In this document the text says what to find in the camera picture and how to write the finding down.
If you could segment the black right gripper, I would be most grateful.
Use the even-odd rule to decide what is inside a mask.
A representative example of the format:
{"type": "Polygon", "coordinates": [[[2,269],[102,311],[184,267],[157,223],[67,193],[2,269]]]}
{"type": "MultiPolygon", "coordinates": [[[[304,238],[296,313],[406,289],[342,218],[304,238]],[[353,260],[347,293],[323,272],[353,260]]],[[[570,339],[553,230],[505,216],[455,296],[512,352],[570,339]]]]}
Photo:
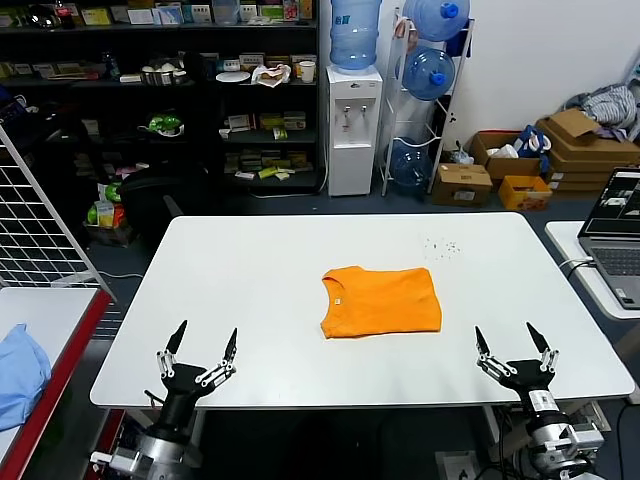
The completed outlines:
{"type": "Polygon", "coordinates": [[[516,392],[520,398],[528,398],[530,391],[548,389],[550,373],[555,372],[559,355],[559,351],[552,349],[544,335],[530,322],[526,326],[540,353],[540,360],[516,360],[508,361],[507,364],[491,354],[480,328],[474,327],[478,351],[476,364],[500,385],[516,392]]]}

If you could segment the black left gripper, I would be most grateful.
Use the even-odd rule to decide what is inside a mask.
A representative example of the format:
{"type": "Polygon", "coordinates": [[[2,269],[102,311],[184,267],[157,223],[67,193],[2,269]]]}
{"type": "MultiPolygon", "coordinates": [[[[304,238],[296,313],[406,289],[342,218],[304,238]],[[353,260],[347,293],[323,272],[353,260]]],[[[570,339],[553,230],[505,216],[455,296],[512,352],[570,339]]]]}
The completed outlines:
{"type": "Polygon", "coordinates": [[[233,330],[224,355],[214,368],[207,370],[205,367],[176,363],[175,355],[187,324],[188,321],[184,320],[170,335],[165,348],[156,352],[160,378],[167,389],[159,417],[160,423],[165,426],[186,426],[197,401],[209,393],[207,388],[219,387],[236,372],[237,329],[233,330]]]}

